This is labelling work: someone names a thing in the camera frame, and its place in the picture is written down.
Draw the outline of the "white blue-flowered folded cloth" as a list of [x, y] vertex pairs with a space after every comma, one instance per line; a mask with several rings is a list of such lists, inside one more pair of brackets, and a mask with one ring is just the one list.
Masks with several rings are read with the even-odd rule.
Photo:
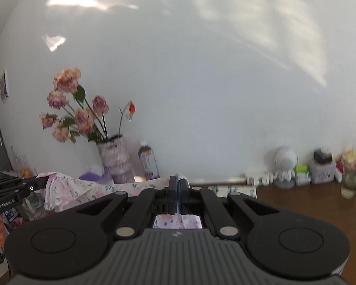
[[226, 198], [229, 193], [239, 192], [252, 198], [257, 198], [257, 187], [248, 185], [213, 185], [208, 187], [218, 197]]

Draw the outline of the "small green white box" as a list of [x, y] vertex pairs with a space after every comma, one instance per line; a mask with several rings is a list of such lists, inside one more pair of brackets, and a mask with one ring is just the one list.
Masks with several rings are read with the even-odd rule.
[[295, 184], [297, 187], [311, 184], [311, 174], [308, 166], [303, 163], [295, 166]]

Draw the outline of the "purple tissue pack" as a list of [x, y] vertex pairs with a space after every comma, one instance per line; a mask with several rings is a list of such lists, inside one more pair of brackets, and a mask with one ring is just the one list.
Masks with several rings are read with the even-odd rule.
[[84, 173], [79, 176], [81, 180], [93, 181], [102, 185], [113, 185], [112, 176], [104, 169], [102, 165], [88, 165], [84, 168]]

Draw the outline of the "clear glass cup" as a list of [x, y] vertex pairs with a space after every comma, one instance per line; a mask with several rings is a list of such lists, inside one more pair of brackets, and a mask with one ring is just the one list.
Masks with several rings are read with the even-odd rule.
[[342, 154], [342, 186], [341, 196], [352, 199], [356, 193], [356, 151], [349, 150]]

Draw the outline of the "oolong tea plastic bottle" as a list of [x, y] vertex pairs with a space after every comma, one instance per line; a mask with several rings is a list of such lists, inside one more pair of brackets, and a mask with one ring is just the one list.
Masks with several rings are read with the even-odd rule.
[[146, 141], [140, 141], [139, 143], [140, 147], [138, 156], [142, 163], [146, 180], [154, 180], [160, 178], [153, 149]]

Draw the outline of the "pink floral child's dress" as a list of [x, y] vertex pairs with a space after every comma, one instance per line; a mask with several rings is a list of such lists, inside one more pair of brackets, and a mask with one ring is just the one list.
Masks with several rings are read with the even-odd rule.
[[[117, 191], [125, 191], [130, 197], [138, 196], [141, 191], [154, 187], [168, 187], [168, 178], [157, 178], [150, 181], [134, 183], [114, 183], [109, 176], [100, 182], [72, 178], [60, 172], [49, 175], [43, 191], [44, 209], [62, 212], [78, 205], [93, 201]], [[162, 214], [154, 219], [154, 228], [160, 229], [200, 229], [201, 219], [197, 215]]]

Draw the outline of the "white jar with black lid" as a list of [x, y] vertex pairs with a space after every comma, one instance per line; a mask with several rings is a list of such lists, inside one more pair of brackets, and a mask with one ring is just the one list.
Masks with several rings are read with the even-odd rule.
[[309, 172], [314, 185], [332, 182], [336, 172], [333, 154], [324, 148], [315, 150], [313, 159], [309, 162]]

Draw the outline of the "vase with pink roses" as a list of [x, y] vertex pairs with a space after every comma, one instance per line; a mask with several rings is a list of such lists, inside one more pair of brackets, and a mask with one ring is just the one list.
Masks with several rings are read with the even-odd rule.
[[105, 116], [109, 112], [106, 99], [96, 95], [88, 101], [83, 86], [79, 83], [81, 71], [63, 68], [53, 79], [54, 90], [47, 95], [51, 109], [62, 110], [65, 115], [41, 113], [43, 129], [52, 128], [52, 136], [58, 142], [74, 143], [78, 137], [86, 138], [98, 148], [104, 173], [117, 184], [134, 183], [130, 156], [125, 147], [121, 127], [123, 120], [132, 120], [136, 106], [130, 100], [119, 109], [120, 121], [117, 133], [110, 135]]

